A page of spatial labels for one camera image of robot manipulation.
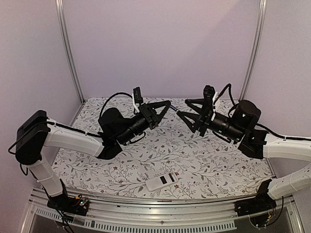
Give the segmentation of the white remote control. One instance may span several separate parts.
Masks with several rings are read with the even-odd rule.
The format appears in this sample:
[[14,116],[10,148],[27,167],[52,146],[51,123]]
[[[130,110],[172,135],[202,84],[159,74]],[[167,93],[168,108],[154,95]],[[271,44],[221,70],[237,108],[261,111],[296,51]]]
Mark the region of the white remote control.
[[177,182],[178,178],[175,173],[170,172],[147,180],[145,183],[148,191],[152,192],[173,185]]

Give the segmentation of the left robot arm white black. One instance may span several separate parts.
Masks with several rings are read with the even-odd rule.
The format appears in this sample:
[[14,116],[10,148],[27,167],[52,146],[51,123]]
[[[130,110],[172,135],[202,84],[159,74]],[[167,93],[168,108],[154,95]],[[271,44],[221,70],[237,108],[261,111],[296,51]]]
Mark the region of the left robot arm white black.
[[136,137],[143,138],[146,129],[156,128],[170,105],[168,100],[143,103],[131,118],[123,117],[117,108],[109,108],[99,118],[102,131],[97,134],[62,125],[39,110],[19,127],[17,139],[8,152],[34,174],[53,197],[54,204],[67,211],[72,207],[72,200],[65,195],[66,188],[42,155],[42,148],[63,148],[102,160],[113,159],[122,152],[122,146],[136,143]]

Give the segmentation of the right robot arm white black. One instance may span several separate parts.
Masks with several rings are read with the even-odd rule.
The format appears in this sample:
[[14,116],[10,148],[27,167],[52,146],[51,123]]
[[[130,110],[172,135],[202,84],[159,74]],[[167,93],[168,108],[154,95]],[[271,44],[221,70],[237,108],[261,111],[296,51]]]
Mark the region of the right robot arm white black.
[[284,158],[311,161],[310,138],[282,136],[258,123],[261,111],[250,101],[233,105],[228,115],[216,111],[207,100],[186,100],[194,113],[177,111],[177,115],[194,133],[204,136],[207,130],[227,143],[238,144],[238,150],[254,159]]

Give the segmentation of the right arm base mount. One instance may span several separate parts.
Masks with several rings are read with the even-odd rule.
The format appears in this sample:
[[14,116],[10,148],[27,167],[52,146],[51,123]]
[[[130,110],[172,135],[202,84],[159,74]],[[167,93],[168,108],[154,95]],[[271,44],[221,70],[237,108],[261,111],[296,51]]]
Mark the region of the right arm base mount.
[[[272,210],[276,208],[276,201],[268,195],[268,186],[272,180],[268,179],[261,183],[255,197],[245,200],[239,200],[234,203],[234,211],[238,216],[246,216]],[[251,223],[257,228],[268,226],[272,214],[264,214],[263,216],[251,217]]]

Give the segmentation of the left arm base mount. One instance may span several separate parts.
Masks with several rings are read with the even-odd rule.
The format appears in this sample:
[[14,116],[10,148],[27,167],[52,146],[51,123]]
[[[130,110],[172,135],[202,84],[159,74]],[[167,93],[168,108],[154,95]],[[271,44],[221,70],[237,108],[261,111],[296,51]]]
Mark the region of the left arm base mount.
[[89,199],[82,197],[82,195],[69,197],[66,194],[62,194],[57,197],[49,197],[47,206],[60,212],[86,216],[89,208]]

